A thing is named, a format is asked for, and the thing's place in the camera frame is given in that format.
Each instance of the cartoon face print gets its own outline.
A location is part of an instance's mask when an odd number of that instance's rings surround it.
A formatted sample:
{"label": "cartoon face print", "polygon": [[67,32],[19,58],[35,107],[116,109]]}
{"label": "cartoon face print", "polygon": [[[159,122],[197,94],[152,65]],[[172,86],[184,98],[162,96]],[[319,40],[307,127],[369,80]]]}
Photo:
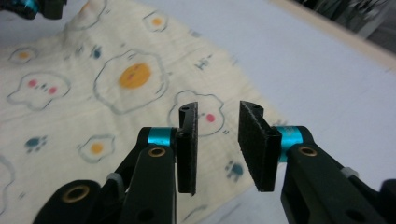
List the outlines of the cartoon face print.
{"label": "cartoon face print", "polygon": [[71,30],[79,31],[93,27],[107,6],[107,0],[90,0],[68,24]]}
{"label": "cartoon face print", "polygon": [[125,114],[157,100],[167,87],[160,58],[132,49],[105,63],[93,92],[115,114]]}
{"label": "cartoon face print", "polygon": [[7,209],[7,189],[14,180],[14,167],[4,156],[0,155],[0,216]]}
{"label": "cartoon face print", "polygon": [[175,105],[168,116],[170,126],[178,125],[178,109],[188,103],[198,102],[198,134],[208,136],[218,132],[224,125],[221,109],[224,103],[215,95],[202,95],[195,91],[182,91],[175,97]]}
{"label": "cartoon face print", "polygon": [[70,82],[65,77],[53,73],[32,73],[21,79],[20,86],[7,100],[10,104],[27,105],[31,110],[42,110],[51,101],[64,97],[70,90]]}

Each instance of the white cloth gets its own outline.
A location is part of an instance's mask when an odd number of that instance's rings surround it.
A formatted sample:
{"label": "white cloth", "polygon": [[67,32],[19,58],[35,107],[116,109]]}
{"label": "white cloth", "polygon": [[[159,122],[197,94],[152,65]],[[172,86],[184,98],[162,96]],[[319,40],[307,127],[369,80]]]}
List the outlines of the white cloth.
{"label": "white cloth", "polygon": [[177,195],[177,222],[196,223],[252,184],[239,101],[282,120],[226,51],[129,0],[91,0],[58,35],[0,49],[0,78],[1,223],[31,223],[73,180],[103,185],[142,127],[177,127],[197,101],[197,193]]}

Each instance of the pink cheek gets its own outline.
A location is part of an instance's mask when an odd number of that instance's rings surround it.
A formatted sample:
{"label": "pink cheek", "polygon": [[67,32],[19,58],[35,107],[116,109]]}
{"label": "pink cheek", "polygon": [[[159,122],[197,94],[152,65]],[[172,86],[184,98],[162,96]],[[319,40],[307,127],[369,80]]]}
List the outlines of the pink cheek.
{"label": "pink cheek", "polygon": [[57,91],[56,87],[51,87],[51,88],[49,89],[49,94],[52,95],[52,94],[54,94],[56,91]]}
{"label": "pink cheek", "polygon": [[214,122],[214,121],[216,120],[216,118],[215,118],[215,116],[212,115],[212,114],[207,114],[207,115],[206,115],[206,120],[207,120],[208,122]]}
{"label": "pink cheek", "polygon": [[35,79],[32,79],[32,80],[30,80],[30,81],[27,83],[27,86],[30,87],[30,88],[35,87],[35,85],[37,85],[37,80],[35,80]]}

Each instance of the screw hole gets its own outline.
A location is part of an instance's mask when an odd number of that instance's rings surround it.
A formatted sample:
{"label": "screw hole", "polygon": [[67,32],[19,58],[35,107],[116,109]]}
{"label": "screw hole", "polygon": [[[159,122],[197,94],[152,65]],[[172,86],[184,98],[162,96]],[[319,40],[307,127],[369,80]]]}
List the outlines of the screw hole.
{"label": "screw hole", "polygon": [[85,198],[90,192],[90,188],[86,185],[78,185],[69,189],[64,193],[62,200],[65,203],[76,203]]}
{"label": "screw hole", "polygon": [[162,147],[155,147],[148,151],[150,157],[161,157],[165,154],[165,149]]}
{"label": "screw hole", "polygon": [[357,222],[365,222],[366,221],[366,218],[364,217],[364,215],[362,213],[360,213],[356,210],[353,210],[353,209],[346,210],[346,215],[349,218],[351,218]]}
{"label": "screw hole", "polygon": [[305,156],[315,157],[318,155],[318,153],[310,147],[300,147],[299,151],[300,151],[300,153],[304,154]]}
{"label": "screw hole", "polygon": [[137,214],[137,220],[140,222],[148,222],[154,218],[154,212],[151,209],[145,209]]}

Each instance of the fried egg print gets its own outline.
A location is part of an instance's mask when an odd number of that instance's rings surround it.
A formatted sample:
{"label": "fried egg print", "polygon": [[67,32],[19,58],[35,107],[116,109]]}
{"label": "fried egg print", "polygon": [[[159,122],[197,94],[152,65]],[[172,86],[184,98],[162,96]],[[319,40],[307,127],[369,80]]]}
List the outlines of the fried egg print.
{"label": "fried egg print", "polygon": [[97,163],[113,154],[114,139],[112,135],[95,135],[84,145],[78,146],[78,155],[88,163]]}
{"label": "fried egg print", "polygon": [[143,18],[143,23],[151,32],[162,32],[166,29],[168,17],[159,11],[153,11]]}
{"label": "fried egg print", "polygon": [[93,84],[97,100],[115,114],[125,114],[160,98],[168,78],[160,58],[132,49],[105,63]]}

